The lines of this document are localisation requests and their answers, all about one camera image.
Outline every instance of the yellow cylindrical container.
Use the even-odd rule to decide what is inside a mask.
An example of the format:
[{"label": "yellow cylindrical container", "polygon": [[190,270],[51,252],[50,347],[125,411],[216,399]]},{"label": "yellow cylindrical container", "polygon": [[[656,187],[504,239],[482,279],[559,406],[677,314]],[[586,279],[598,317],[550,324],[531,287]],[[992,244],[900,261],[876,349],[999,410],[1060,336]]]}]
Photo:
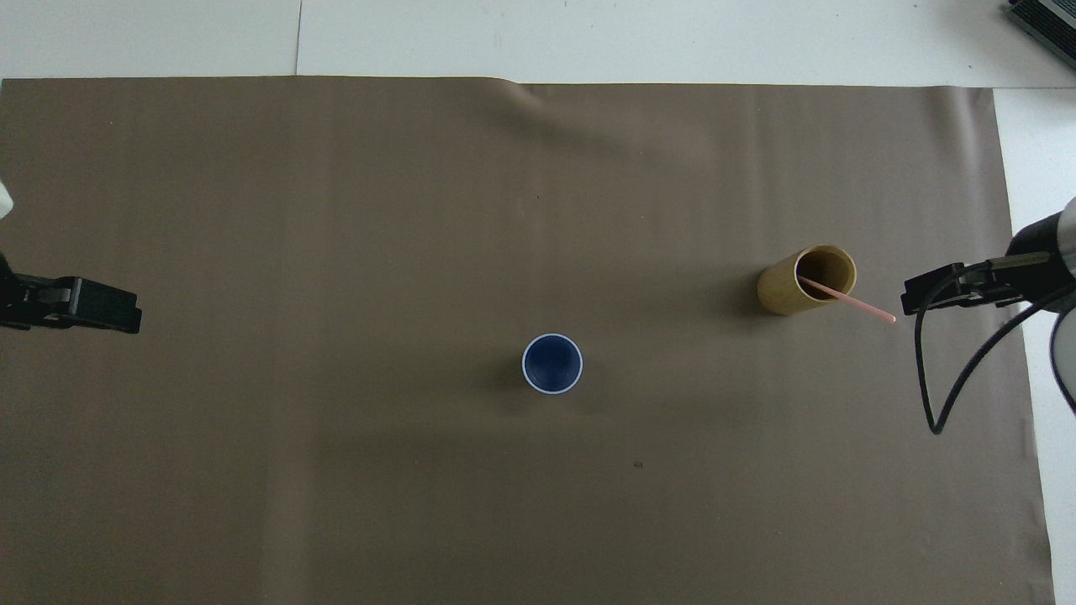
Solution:
[{"label": "yellow cylindrical container", "polygon": [[855,263],[836,245],[805,248],[759,276],[762,306],[778,315],[792,315],[836,300],[802,283],[798,276],[850,294],[855,286]]}]

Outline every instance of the cup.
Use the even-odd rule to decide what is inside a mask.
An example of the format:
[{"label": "cup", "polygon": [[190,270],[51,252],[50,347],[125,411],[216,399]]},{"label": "cup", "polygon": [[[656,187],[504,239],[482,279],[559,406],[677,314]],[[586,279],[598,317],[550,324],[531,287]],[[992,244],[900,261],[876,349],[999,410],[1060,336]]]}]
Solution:
[{"label": "cup", "polygon": [[792,315],[836,300],[801,282],[799,276],[850,294],[855,286],[855,263],[836,245],[805,248],[759,276],[759,300],[762,306],[778,315]]},{"label": "cup", "polygon": [[543,334],[523,350],[523,377],[539,393],[565,393],[582,375],[583,354],[567,336]]}]

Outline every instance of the pink straw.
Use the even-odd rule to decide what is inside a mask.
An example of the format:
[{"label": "pink straw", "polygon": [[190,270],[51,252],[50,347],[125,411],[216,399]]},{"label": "pink straw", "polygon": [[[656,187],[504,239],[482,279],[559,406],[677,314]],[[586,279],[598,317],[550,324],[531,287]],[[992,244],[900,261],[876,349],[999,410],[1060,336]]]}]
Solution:
[{"label": "pink straw", "polygon": [[830,296],[833,296],[837,300],[843,300],[843,301],[848,302],[849,305],[851,305],[853,307],[858,307],[860,309],[863,309],[864,311],[870,313],[872,315],[875,315],[876,318],[878,318],[878,319],[880,319],[880,320],[882,320],[884,322],[889,322],[891,324],[892,323],[896,323],[896,318],[894,318],[890,313],[887,313],[886,311],[882,311],[881,309],[879,309],[877,307],[872,307],[870,305],[867,305],[866,302],[864,302],[864,301],[862,301],[862,300],[860,300],[858,298],[852,298],[851,296],[845,294],[844,292],[837,292],[836,290],[833,290],[832,287],[824,286],[824,285],[818,283],[817,281],[809,280],[809,279],[807,279],[807,278],[805,278],[803,276],[796,276],[796,277],[799,278],[799,281],[804,282],[805,284],[807,284],[809,286],[812,286],[812,287],[817,287],[817,289],[821,290],[822,292],[829,294]]}]

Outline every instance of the brown tablecloth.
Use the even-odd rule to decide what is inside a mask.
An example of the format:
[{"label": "brown tablecloth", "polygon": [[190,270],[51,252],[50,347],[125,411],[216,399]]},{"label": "brown tablecloth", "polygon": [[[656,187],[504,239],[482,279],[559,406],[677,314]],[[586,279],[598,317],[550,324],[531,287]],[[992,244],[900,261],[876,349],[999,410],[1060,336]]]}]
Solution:
[{"label": "brown tablecloth", "polygon": [[[1019,336],[935,437],[912,322],[753,291],[1003,253],[989,90],[9,80],[0,175],[145,312],[0,334],[5,604],[1052,601]],[[928,318],[939,394],[1009,315]]]}]

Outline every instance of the white table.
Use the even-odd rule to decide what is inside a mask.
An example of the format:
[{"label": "white table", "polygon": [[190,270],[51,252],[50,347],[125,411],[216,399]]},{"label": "white table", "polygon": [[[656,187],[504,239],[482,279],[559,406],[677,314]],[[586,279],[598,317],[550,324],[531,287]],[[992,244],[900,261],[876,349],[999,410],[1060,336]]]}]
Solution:
[{"label": "white table", "polygon": [[[1017,229],[1076,196],[1076,71],[1006,23],[1001,4],[0,0],[0,78],[491,75],[989,86],[997,89]],[[997,242],[999,252],[1006,243]],[[1042,315],[1023,334],[1054,589],[1058,603],[1076,605],[1076,417],[1053,384],[1051,325],[1052,315]]]}]

